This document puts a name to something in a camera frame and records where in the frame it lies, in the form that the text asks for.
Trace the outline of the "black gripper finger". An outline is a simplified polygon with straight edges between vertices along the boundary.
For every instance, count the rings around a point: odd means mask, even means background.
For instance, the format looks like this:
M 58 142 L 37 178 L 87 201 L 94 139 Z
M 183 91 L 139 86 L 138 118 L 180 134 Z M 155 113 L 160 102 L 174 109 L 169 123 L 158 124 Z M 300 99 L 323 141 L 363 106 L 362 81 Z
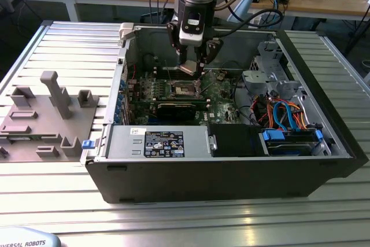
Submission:
M 180 43 L 179 34 L 180 29 L 177 26 L 177 21 L 170 21 L 166 24 L 170 44 L 176 49 L 179 56 L 179 64 L 184 64 L 187 59 L 187 46 Z
M 200 74 L 206 64 L 210 64 L 218 55 L 224 42 L 221 39 L 212 39 L 203 42 L 199 47 L 195 47 L 195 54 L 197 58 L 196 73 Z

